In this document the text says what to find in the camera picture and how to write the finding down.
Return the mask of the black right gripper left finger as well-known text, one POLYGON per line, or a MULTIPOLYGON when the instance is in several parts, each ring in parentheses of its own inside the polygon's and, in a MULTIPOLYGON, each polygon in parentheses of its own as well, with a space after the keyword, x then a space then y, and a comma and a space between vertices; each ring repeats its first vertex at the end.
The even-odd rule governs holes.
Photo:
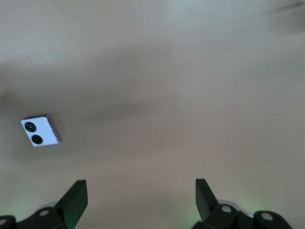
POLYGON ((36 211, 30 216, 30 221, 35 229, 73 229, 87 205, 86 180, 78 180, 54 207, 36 211))

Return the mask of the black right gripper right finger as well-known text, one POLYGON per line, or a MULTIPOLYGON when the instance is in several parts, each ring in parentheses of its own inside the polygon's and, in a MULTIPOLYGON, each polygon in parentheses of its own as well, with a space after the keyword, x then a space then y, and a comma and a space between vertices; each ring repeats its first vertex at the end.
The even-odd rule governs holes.
POLYGON ((192 229, 234 229, 237 224, 237 210, 227 204, 220 204, 205 179, 195 181, 196 206, 201 221, 192 229))

